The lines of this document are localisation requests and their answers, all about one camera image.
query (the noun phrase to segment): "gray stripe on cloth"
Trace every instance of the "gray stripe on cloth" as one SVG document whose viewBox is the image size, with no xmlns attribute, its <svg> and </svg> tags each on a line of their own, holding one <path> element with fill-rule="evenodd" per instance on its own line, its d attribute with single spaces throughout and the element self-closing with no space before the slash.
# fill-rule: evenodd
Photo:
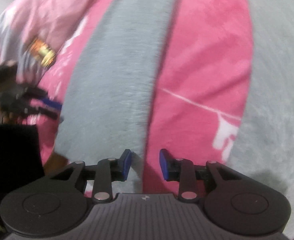
<svg viewBox="0 0 294 240">
<path fill-rule="evenodd" d="M 227 164 L 289 199 L 294 238 L 294 0 L 248 0 L 254 56 L 250 92 Z"/>
<path fill-rule="evenodd" d="M 96 164 L 136 153 L 115 192 L 141 192 L 153 87 L 175 0 L 114 0 L 72 74 L 55 152 Z"/>
</svg>

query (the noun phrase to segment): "red fabric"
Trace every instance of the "red fabric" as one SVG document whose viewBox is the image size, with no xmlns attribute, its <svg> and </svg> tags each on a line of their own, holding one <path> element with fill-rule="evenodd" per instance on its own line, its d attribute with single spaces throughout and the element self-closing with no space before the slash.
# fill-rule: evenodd
<svg viewBox="0 0 294 240">
<path fill-rule="evenodd" d="M 98 0 L 77 35 L 61 50 L 40 86 L 63 101 L 90 35 L 112 0 Z M 143 174 L 146 193 L 175 192 L 165 182 L 159 150 L 195 164 L 225 161 L 240 125 L 249 87 L 252 34 L 246 0 L 179 0 L 155 88 Z M 30 117 L 39 128 L 42 160 L 52 152 L 57 123 Z"/>
</svg>

